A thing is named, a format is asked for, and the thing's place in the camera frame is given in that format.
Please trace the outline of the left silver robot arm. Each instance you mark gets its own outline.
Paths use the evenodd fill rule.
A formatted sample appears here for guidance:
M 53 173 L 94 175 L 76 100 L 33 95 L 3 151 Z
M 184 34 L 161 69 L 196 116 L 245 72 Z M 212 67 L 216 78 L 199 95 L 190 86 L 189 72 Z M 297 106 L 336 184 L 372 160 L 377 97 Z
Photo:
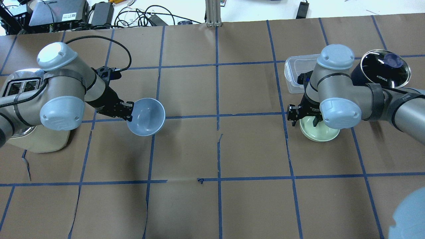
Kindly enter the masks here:
M 86 104 L 102 115 L 132 121 L 134 103 L 121 100 L 67 44 L 45 46 L 37 62 L 44 71 L 43 85 L 1 98 L 1 146 L 16 131 L 40 124 L 57 131 L 76 129 L 82 123 Z

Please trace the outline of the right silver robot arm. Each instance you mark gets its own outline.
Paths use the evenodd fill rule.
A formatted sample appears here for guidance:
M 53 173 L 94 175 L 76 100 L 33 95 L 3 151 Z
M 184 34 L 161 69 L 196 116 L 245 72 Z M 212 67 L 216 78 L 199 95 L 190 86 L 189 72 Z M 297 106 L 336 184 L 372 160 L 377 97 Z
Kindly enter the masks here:
M 355 86 L 347 73 L 353 62 L 354 54 L 345 45 L 328 45 L 321 51 L 304 85 L 301 104 L 288 105 L 287 119 L 292 125 L 313 117 L 313 127 L 321 123 L 340 130 L 362 120 L 384 120 L 424 143 L 424 90 L 388 88 L 378 83 Z

